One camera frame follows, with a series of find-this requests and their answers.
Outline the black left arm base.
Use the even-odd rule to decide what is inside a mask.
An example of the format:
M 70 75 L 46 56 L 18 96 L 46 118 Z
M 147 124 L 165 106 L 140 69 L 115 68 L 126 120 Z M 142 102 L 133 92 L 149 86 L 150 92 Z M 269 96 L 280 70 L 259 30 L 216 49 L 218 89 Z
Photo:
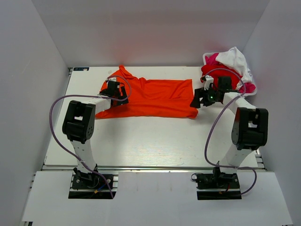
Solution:
M 117 192 L 118 176 L 95 173 L 82 173 L 77 168 L 73 169 L 69 199 L 110 200 Z

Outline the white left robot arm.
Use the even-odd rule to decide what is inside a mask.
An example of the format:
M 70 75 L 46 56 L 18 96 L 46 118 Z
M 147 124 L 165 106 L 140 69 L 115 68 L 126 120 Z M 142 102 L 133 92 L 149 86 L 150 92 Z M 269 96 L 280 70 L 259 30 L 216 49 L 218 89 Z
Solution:
M 80 102 L 70 101 L 63 121 L 62 131 L 72 144 L 78 159 L 75 172 L 84 173 L 83 182 L 90 188 L 99 184 L 90 139 L 94 133 L 95 116 L 112 107 L 128 104 L 125 84 L 114 80 L 106 82 L 107 87 L 96 97 Z

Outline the orange t-shirt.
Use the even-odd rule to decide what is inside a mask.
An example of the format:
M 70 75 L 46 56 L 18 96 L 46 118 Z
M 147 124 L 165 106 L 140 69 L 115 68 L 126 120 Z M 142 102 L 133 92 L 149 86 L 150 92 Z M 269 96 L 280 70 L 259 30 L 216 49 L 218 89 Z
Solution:
M 126 79 L 132 89 L 129 103 L 96 114 L 98 119 L 125 117 L 167 117 L 195 119 L 196 108 L 190 107 L 194 98 L 192 80 L 147 80 L 137 78 L 123 65 L 113 73 Z

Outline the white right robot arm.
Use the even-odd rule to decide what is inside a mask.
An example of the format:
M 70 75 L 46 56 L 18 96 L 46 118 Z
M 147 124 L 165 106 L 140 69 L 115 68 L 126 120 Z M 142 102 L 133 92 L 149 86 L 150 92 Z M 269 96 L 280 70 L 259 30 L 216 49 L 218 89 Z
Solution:
M 265 108 L 257 108 L 250 104 L 243 97 L 244 93 L 233 90 L 229 76 L 218 78 L 217 87 L 212 76 L 206 75 L 201 80 L 204 82 L 204 87 L 195 89 L 191 107 L 211 106 L 217 102 L 224 105 L 209 131 L 204 150 L 207 163 L 221 170 L 213 174 L 212 181 L 216 187 L 222 188 L 230 181 L 228 174 L 235 173 L 249 154 L 266 145 L 269 112 Z M 227 109 L 235 115 L 231 130 L 232 145 L 221 160 L 213 163 L 207 157 L 209 141 L 218 120 Z

